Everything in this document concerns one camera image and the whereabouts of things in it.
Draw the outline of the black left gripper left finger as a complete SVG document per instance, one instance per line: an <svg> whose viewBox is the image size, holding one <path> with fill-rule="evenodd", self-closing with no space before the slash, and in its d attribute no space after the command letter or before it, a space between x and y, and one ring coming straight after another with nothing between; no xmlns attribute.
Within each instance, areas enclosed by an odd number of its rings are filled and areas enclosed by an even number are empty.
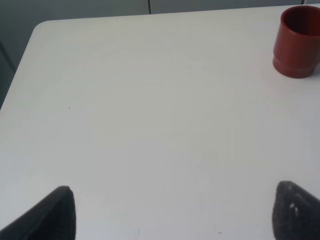
<svg viewBox="0 0 320 240"><path fill-rule="evenodd" d="M0 230L2 240L74 240L76 206L73 191L59 186Z"/></svg>

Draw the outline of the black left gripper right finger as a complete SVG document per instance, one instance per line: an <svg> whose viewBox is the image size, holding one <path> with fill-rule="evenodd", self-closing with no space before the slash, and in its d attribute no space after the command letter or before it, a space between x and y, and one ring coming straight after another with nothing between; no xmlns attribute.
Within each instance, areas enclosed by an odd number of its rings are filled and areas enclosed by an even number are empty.
<svg viewBox="0 0 320 240"><path fill-rule="evenodd" d="M276 240L318 240L320 200L292 181L280 181L272 209Z"/></svg>

